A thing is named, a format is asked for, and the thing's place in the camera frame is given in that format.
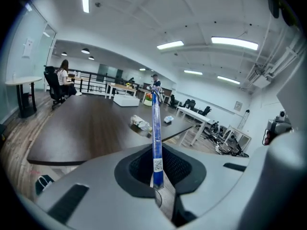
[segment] white label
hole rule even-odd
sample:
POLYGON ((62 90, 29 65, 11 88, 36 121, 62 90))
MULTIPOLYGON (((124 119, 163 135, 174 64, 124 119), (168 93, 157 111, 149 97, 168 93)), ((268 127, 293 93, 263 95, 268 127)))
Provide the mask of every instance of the white label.
POLYGON ((160 172, 163 171, 163 162, 161 159, 153 159, 153 172, 160 172))

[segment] white plastic wrapper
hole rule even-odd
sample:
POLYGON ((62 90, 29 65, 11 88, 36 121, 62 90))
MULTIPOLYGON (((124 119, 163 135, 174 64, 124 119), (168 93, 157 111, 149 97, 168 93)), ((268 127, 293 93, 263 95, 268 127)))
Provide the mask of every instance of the white plastic wrapper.
POLYGON ((174 118, 173 118, 172 116, 166 116, 166 117, 164 118, 164 122, 166 122, 167 124, 170 123, 170 122, 172 122, 173 120, 174 120, 174 118))

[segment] woman's long hair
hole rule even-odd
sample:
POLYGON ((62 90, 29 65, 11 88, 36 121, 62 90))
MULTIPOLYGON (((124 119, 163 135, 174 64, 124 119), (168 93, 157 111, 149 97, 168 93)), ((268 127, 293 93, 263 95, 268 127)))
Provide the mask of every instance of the woman's long hair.
POLYGON ((61 66, 59 67, 59 69, 57 70, 57 72, 59 71, 63 71, 66 70, 68 72, 68 60, 63 60, 61 66))

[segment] blue pole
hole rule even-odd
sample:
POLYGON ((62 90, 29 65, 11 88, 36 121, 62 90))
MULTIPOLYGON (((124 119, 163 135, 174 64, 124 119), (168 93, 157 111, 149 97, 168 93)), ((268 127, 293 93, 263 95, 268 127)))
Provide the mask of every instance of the blue pole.
POLYGON ((160 119, 160 93, 156 86, 152 87, 153 105, 153 187, 159 189, 163 187, 163 160, 161 141, 161 119, 160 119))

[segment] bottle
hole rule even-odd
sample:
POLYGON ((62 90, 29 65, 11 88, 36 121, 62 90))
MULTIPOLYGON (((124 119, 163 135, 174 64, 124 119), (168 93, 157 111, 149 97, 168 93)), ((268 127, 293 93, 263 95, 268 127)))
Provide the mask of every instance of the bottle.
POLYGON ((133 115, 130 120, 131 120, 131 124, 136 125, 141 130, 144 130, 147 132, 151 132, 153 130, 153 128, 150 126, 148 122, 144 121, 137 115, 133 115))

